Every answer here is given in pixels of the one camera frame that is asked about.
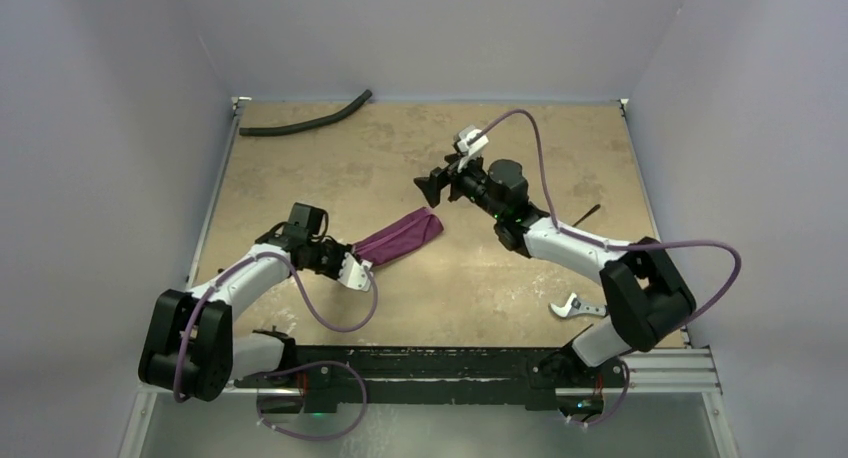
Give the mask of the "purple cloth napkin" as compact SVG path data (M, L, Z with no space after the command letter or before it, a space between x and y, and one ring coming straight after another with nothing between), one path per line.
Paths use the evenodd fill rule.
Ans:
M439 237L441 220L428 207L419 208L353 245L354 253L380 267L411 254Z

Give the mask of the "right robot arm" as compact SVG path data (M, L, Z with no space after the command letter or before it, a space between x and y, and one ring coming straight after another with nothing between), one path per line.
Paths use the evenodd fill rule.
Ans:
M653 349L694 313L694 296L656 240L605 242L561 223L530 201L523 168L513 160L485 167L476 158L462 167L458 155L445 159L446 167L413 180L430 206L440 203L444 190L451 201L466 198L494 219L494 232L507 250L557 264L601 286L605 317L552 357L569 382L584 385L609 360Z

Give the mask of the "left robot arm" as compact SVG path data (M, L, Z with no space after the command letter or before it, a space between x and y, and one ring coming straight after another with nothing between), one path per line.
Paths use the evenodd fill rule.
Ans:
M235 264L188 291L168 289L156 300L138 377L184 402L212 401L235 380L259 374L284 387L297 377L295 342L279 331L234 336L234 323L273 287L308 270L358 291L370 287L369 262L350 244L328 236L325 210L296 203L289 217L260 235Z

